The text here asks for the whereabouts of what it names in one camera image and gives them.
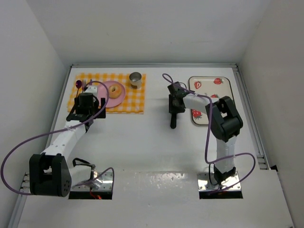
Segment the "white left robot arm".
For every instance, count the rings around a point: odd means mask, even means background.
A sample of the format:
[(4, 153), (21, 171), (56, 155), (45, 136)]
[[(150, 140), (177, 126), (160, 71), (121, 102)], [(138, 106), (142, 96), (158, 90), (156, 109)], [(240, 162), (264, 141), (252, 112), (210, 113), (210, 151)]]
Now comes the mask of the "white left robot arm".
[(66, 117), (65, 128), (42, 153), (33, 154), (29, 160), (31, 194), (66, 197), (73, 186), (88, 184), (93, 179), (93, 164), (84, 161), (70, 168), (67, 160), (94, 119), (106, 117), (106, 102), (106, 98), (98, 99), (88, 92), (74, 99), (74, 105)]

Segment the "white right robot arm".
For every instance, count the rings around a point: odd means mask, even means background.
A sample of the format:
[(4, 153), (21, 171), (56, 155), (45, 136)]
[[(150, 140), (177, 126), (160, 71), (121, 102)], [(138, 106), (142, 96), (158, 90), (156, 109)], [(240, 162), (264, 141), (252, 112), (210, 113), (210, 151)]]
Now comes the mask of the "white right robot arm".
[(208, 116), (209, 128), (217, 140), (217, 159), (214, 164), (214, 179), (217, 184), (236, 172), (234, 150), (237, 136), (243, 127), (243, 121), (232, 99), (225, 96), (211, 99), (200, 95), (169, 95), (170, 127), (176, 128), (177, 114), (186, 109), (200, 111)]

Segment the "glazed donut bread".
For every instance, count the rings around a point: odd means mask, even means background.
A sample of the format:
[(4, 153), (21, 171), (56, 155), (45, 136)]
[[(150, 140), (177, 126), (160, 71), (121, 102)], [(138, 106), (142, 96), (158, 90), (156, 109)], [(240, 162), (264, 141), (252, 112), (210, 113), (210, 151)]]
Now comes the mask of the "glazed donut bread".
[(111, 99), (117, 99), (122, 93), (122, 86), (119, 84), (113, 84), (109, 87), (109, 97)]

